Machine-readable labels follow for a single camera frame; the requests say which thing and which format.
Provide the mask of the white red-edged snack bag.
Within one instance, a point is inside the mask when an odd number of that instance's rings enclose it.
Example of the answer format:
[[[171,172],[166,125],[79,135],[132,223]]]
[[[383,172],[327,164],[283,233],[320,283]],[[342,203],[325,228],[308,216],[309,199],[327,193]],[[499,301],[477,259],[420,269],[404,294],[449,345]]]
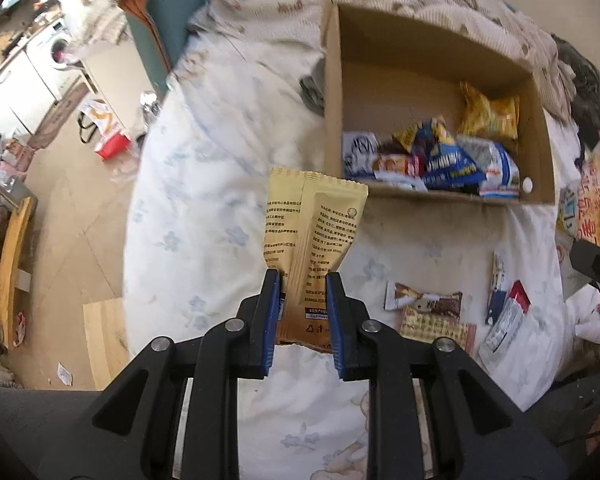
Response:
[[[426,170],[426,162],[422,156],[377,154],[373,157],[372,169],[376,180],[408,190],[427,191],[424,180],[422,180]]]

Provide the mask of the beige patterned snack bar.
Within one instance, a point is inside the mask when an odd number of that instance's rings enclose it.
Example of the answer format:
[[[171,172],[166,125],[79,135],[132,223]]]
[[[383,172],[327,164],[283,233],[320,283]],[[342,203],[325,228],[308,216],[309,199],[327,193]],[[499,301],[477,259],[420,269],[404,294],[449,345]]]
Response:
[[[405,307],[399,333],[402,337],[431,344],[438,338],[454,340],[470,356],[474,353],[476,326],[457,321],[446,315],[419,312]]]

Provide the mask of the blue cartoon snack bag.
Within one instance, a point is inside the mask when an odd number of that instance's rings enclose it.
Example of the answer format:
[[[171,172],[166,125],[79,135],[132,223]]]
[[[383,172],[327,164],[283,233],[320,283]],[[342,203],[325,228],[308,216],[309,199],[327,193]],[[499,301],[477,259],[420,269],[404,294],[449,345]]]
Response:
[[[442,116],[399,130],[392,138],[408,154],[425,159],[422,180],[428,190],[478,188],[486,180],[484,171],[449,133]]]

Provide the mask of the teal cushion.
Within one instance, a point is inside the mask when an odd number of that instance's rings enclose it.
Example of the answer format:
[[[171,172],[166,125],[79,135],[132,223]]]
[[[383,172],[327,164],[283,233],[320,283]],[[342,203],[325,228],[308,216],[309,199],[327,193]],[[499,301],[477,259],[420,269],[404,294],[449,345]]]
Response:
[[[118,0],[151,87],[159,98],[188,41],[188,20],[206,0]]]

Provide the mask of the blue white snack bag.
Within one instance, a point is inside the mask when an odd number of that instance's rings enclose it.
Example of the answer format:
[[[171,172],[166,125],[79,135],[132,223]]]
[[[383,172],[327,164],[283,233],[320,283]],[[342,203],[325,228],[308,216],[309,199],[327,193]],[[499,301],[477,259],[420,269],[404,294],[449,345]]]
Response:
[[[481,197],[519,197],[519,169],[501,144],[478,136],[457,136],[455,140],[486,176],[478,185]]]

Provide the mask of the red shopping bag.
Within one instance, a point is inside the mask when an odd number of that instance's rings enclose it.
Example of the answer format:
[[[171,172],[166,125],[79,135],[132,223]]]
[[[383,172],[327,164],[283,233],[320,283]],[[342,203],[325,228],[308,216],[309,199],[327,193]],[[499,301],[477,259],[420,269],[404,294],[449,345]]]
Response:
[[[94,152],[101,160],[110,160],[131,146],[131,139],[109,105],[97,96],[87,96],[78,107],[76,122],[82,144],[97,139]]]

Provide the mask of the wooden chair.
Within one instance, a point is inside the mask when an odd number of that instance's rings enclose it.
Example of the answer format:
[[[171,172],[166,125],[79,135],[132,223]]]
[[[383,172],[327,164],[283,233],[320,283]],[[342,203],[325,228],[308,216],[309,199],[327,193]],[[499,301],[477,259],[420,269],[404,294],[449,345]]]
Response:
[[[31,220],[35,200],[25,197],[8,220],[0,258],[0,341],[10,350],[16,342],[16,290],[28,292],[31,274],[20,270],[24,239]]]

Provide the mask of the brown white candy bar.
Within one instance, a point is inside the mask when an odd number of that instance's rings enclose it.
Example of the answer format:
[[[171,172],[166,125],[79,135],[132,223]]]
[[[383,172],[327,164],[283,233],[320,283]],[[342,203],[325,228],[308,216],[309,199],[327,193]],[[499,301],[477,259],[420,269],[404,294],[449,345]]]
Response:
[[[452,292],[452,294],[418,292],[410,286],[388,281],[384,308],[386,311],[412,308],[420,313],[447,316],[459,320],[462,315],[462,299],[462,292]]]

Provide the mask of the red white snack bar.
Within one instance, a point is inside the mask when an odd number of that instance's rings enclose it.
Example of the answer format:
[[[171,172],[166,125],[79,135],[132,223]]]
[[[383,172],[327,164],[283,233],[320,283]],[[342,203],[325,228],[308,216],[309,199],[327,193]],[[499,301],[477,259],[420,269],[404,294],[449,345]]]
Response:
[[[531,301],[524,285],[516,281],[504,299],[500,315],[478,349],[478,357],[488,373],[493,374],[504,360],[530,307]]]

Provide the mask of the tan paper snack pouch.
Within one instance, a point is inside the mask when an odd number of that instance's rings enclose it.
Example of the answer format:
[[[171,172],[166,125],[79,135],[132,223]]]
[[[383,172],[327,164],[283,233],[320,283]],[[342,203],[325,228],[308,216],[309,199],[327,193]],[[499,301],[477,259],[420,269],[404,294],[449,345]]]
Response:
[[[271,171],[263,258],[282,274],[279,344],[332,351],[325,278],[353,244],[367,196],[360,182],[289,168]]]

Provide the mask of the dark brown snack pack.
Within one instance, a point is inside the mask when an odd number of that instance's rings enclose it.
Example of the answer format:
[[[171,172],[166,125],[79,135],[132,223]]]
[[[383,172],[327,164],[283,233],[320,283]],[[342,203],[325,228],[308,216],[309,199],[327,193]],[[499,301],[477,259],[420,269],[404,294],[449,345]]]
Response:
[[[345,131],[342,134],[342,175],[351,180],[374,180],[373,163],[379,155],[396,149],[390,141],[379,142],[375,133]]]

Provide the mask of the white blue small packet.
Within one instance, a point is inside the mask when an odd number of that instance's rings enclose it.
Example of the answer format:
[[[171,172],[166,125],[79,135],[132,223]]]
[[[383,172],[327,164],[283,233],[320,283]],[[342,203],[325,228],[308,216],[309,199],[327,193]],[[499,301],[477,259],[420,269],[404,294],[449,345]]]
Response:
[[[490,281],[490,294],[486,306],[486,324],[492,326],[500,317],[507,295],[506,273],[504,260],[499,252],[494,252],[492,257],[492,276]]]

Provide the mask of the white washing machine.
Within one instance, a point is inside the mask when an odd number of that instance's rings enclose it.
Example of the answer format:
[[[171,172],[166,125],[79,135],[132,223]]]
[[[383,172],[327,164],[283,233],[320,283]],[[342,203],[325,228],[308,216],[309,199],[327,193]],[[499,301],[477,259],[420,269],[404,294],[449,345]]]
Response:
[[[82,76],[82,70],[66,60],[71,40],[65,20],[58,18],[39,30],[26,45],[27,57],[56,102],[61,101]]]

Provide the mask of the red yellow large snack bag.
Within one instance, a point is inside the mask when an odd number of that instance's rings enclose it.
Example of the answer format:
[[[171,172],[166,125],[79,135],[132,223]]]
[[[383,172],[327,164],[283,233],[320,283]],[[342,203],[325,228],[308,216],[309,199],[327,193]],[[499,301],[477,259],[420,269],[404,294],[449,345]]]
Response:
[[[571,297],[587,284],[600,284],[573,270],[569,253],[576,240],[600,246],[600,142],[586,150],[580,168],[580,180],[560,193],[556,223],[556,247],[562,276],[562,291]]]

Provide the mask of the brown cardboard box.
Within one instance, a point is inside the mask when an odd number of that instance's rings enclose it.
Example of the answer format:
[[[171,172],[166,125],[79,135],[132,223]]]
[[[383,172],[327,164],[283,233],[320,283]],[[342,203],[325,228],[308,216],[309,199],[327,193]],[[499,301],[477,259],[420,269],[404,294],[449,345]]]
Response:
[[[491,99],[518,98],[518,139],[506,148],[532,189],[516,202],[555,203],[544,110],[531,73],[518,63],[433,24],[331,2],[322,13],[321,44],[326,174],[344,175],[343,133],[371,132],[385,140],[436,116],[455,131],[465,109],[460,83],[467,81]]]

